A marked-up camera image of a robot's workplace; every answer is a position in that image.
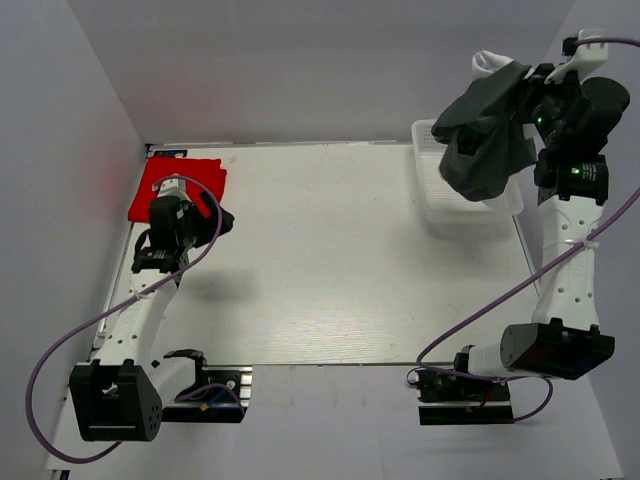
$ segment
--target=white plastic basket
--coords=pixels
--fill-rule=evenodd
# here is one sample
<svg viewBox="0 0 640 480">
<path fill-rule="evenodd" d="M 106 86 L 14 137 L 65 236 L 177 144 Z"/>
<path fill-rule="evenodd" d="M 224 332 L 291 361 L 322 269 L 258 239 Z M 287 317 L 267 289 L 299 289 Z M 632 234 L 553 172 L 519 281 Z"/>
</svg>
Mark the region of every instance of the white plastic basket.
<svg viewBox="0 0 640 480">
<path fill-rule="evenodd" d="M 435 141 L 431 127 L 435 120 L 418 120 L 411 127 L 418 183 L 427 219 L 440 224 L 490 223 L 522 212 L 524 202 L 514 177 L 504 193 L 484 202 L 469 202 L 440 176 L 438 166 L 446 149 Z"/>
</svg>

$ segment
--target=gray wall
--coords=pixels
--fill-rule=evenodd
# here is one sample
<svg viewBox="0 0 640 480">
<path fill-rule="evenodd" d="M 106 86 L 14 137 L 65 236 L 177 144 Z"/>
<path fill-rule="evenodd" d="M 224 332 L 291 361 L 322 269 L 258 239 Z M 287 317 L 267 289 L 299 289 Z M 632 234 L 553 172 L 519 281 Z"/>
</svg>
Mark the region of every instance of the gray wall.
<svg viewBox="0 0 640 480">
<path fill-rule="evenodd" d="M 39 355 L 102 309 L 141 171 L 142 142 L 64 0 L 0 6 L 0 424 L 3 478 L 40 478 L 24 389 Z M 53 432 L 72 363 L 63 347 L 36 389 Z"/>
<path fill-rule="evenodd" d="M 580 28 L 604 27 L 612 35 L 638 37 L 640 5 L 635 1 L 585 0 L 576 2 L 559 30 L 546 59 L 557 62 L 562 37 Z M 610 60 L 596 73 L 613 78 L 631 92 L 631 106 L 609 136 L 604 150 L 611 171 L 610 200 L 605 217 L 618 208 L 640 185 L 640 50 L 611 46 Z M 521 215 L 529 247 L 540 262 L 540 222 L 535 187 L 529 174 L 520 178 L 527 210 Z M 636 403 L 638 387 L 638 341 L 640 300 L 637 293 L 640 250 L 640 205 L 600 238 L 596 255 L 596 305 L 603 332 L 616 337 L 614 357 L 591 376 L 602 413 L 618 454 L 625 478 L 640 479 L 637 435 L 640 417 Z"/>
<path fill-rule="evenodd" d="M 573 0 L 70 0 L 147 142 L 408 139 Z"/>
</svg>

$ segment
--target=red cloth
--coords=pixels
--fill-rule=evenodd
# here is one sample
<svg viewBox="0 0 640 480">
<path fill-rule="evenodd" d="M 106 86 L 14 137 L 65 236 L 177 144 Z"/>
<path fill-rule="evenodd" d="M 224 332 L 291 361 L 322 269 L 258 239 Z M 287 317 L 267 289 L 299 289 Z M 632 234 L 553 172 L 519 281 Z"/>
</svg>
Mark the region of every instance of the red cloth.
<svg viewBox="0 0 640 480">
<path fill-rule="evenodd" d="M 218 202 L 220 202 L 224 194 L 224 185 L 227 178 L 227 171 L 220 168 L 220 163 L 220 159 L 196 160 L 193 158 L 151 157 L 147 160 L 138 192 L 133 199 L 131 208 L 129 208 L 129 221 L 149 223 L 149 205 L 151 200 L 157 196 L 157 193 L 152 190 L 152 186 L 162 177 L 173 173 L 193 178 L 202 183 L 213 192 Z M 187 182 L 187 195 L 200 209 L 202 215 L 208 217 L 211 212 L 200 200 L 200 193 L 202 193 L 200 187 Z"/>
</svg>

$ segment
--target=white cloth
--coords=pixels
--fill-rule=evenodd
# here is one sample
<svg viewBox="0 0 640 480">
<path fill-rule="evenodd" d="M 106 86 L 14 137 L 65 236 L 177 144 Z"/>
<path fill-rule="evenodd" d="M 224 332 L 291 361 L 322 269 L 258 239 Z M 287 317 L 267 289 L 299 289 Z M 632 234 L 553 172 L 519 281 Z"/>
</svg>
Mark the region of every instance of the white cloth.
<svg viewBox="0 0 640 480">
<path fill-rule="evenodd" d="M 513 62 L 513 58 L 498 55 L 488 50 L 481 50 L 471 59 L 471 76 L 474 80 L 488 77 L 511 62 Z"/>
</svg>

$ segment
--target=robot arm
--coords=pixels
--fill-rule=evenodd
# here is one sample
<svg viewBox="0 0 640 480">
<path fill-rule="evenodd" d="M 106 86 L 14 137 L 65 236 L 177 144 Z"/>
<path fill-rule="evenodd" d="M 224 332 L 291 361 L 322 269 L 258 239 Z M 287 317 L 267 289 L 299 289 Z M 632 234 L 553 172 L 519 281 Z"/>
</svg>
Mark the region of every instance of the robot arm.
<svg viewBox="0 0 640 480">
<path fill-rule="evenodd" d="M 543 264 L 562 255 L 598 227 L 608 198 L 609 172 L 600 150 L 629 104 L 628 92 L 607 78 L 584 76 L 606 60 L 606 45 L 572 49 L 581 31 L 565 40 L 573 58 L 554 68 L 540 65 L 521 93 L 522 123 L 533 123 L 545 148 L 535 168 L 543 228 Z M 499 343 L 462 352 L 468 373 L 576 379 L 608 360 L 615 341 L 599 332 L 594 303 L 597 244 L 542 277 L 531 323 L 510 325 Z"/>
<path fill-rule="evenodd" d="M 130 295 L 177 272 L 187 253 L 213 237 L 216 209 L 202 195 L 212 215 L 204 218 L 186 195 L 184 181 L 167 180 L 151 202 L 150 229 L 136 243 Z M 221 234 L 233 225 L 222 210 Z M 150 245 L 144 246 L 145 240 Z M 158 433 L 163 408 L 191 387 L 202 386 L 202 352 L 179 350 L 153 359 L 151 347 L 180 277 L 139 298 L 120 312 L 90 363 L 78 364 L 69 378 L 80 434 L 85 441 L 150 441 Z"/>
</svg>

